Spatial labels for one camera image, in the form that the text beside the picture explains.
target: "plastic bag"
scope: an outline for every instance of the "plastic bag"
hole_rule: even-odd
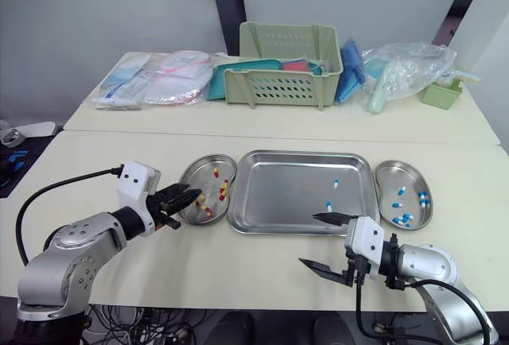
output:
[[[152,74],[140,73],[150,54],[137,52],[129,56],[103,81],[98,97],[92,102],[98,109],[139,110],[143,102],[143,88]]]
[[[145,89],[145,103],[195,103],[212,78],[212,58],[205,52],[178,51],[153,63],[156,75]]]
[[[456,53],[444,45],[395,43],[363,52],[370,94],[369,111],[379,113],[387,100],[415,95],[447,71]]]

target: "green plastic basket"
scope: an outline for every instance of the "green plastic basket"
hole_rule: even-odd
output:
[[[441,87],[433,83],[425,88],[422,94],[424,104],[433,105],[441,109],[449,109],[462,93],[461,84],[458,79],[453,81],[450,88]]]
[[[336,29],[326,25],[266,25],[247,21],[240,26],[240,56],[281,61],[304,57],[327,60],[330,72],[242,70],[224,72],[227,103],[332,105],[343,71]]]

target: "robotic arm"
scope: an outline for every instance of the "robotic arm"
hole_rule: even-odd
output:
[[[484,331],[488,331],[488,343],[498,343],[499,335],[492,322],[480,302],[463,284],[456,263],[447,252],[432,245],[399,246],[396,234],[392,234],[390,241],[384,241],[384,230],[367,216],[333,212],[313,217],[337,226],[348,225],[345,241],[348,270],[341,274],[334,273],[327,265],[300,260],[321,277],[349,287],[353,286],[354,281],[357,283],[358,324],[360,288],[365,275],[372,271],[374,275],[379,273],[385,276],[386,286],[390,289],[403,290],[408,286],[416,288],[447,344],[483,344],[485,337],[480,322],[484,322]],[[456,293],[464,295],[469,303]]]
[[[80,343],[92,283],[102,266],[138,235],[180,222],[172,214],[201,193],[187,184],[156,192],[161,173],[138,162],[127,162],[119,176],[122,208],[102,212],[60,228],[48,248],[26,266],[18,284],[14,343]]]

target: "pink package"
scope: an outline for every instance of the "pink package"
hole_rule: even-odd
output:
[[[283,71],[309,72],[308,61],[304,59],[287,61],[282,64]]]

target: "white table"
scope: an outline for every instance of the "white table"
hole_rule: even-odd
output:
[[[382,114],[371,115],[363,110],[359,101],[361,95],[344,105],[327,107],[322,112],[317,107],[268,105],[259,105],[252,110],[247,104],[228,105],[224,101],[178,107],[147,106],[141,111],[96,110],[92,99],[98,87],[65,124],[66,130],[499,144],[499,139],[466,89],[450,110],[423,104],[417,96],[413,96],[390,102]]]
[[[22,270],[14,220],[39,188],[71,176],[108,169],[126,160],[162,171],[160,187],[210,153],[237,161],[253,149],[352,152],[374,168],[406,161],[426,178],[434,199],[431,223],[398,231],[399,242],[432,243],[456,259],[465,284],[489,311],[507,310],[507,192],[509,159],[498,146],[361,141],[63,132],[16,187],[0,201],[0,294],[16,296]],[[46,193],[26,213],[23,235],[29,258],[56,227],[118,207],[116,178],[104,176]],[[385,223],[386,238],[392,232]],[[241,235],[226,219],[206,227],[169,228],[136,238],[99,273],[91,302],[186,308],[353,310],[355,290],[319,278],[297,258],[346,267],[344,240],[332,237]],[[365,287],[366,310],[421,311],[415,291],[390,291],[380,277]]]

